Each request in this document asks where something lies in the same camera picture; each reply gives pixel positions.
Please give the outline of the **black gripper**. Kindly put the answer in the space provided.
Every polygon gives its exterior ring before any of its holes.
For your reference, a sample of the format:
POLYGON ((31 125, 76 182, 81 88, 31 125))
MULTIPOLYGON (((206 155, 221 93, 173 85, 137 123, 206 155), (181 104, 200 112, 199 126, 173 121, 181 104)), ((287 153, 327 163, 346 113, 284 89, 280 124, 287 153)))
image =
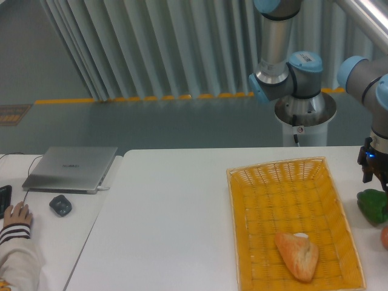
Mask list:
POLYGON ((362 167, 363 183, 371 182, 373 175, 378 176, 383 191, 388 194, 387 154, 372 147, 372 137, 367 137, 364 140, 357 163, 362 167))

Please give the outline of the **cream sleeve forearm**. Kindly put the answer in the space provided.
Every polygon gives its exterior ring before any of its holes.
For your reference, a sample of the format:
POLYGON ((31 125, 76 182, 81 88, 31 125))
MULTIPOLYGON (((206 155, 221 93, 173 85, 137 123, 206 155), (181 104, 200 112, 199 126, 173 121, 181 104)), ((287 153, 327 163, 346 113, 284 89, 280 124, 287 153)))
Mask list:
POLYGON ((30 239, 30 226, 10 224, 1 230, 1 290, 37 290, 41 265, 30 239))

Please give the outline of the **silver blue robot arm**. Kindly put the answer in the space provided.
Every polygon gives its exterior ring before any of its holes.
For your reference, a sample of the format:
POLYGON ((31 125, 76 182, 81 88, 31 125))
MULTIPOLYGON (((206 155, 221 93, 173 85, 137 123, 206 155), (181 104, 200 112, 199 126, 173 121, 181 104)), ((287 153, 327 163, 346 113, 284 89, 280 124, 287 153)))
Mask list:
MULTIPOLYGON (((261 60, 249 76, 260 102, 275 101, 275 116, 283 127, 284 146, 325 146, 334 99, 321 90, 323 62, 309 51, 287 54, 293 18, 300 1, 255 1, 264 18, 261 60)), ((370 135, 358 163, 364 182, 373 177, 387 188, 387 58, 362 56, 345 60, 337 73, 339 85, 372 114, 370 135)))

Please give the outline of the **person hand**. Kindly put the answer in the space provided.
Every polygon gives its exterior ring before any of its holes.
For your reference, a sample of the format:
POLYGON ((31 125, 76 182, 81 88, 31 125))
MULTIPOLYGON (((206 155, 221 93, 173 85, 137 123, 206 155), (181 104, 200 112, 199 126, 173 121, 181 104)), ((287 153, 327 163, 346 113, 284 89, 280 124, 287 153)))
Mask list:
POLYGON ((12 224, 25 224, 31 226, 33 221, 33 214, 30 213, 29 207, 23 201, 17 205, 10 205, 4 212, 3 227, 8 227, 12 224))

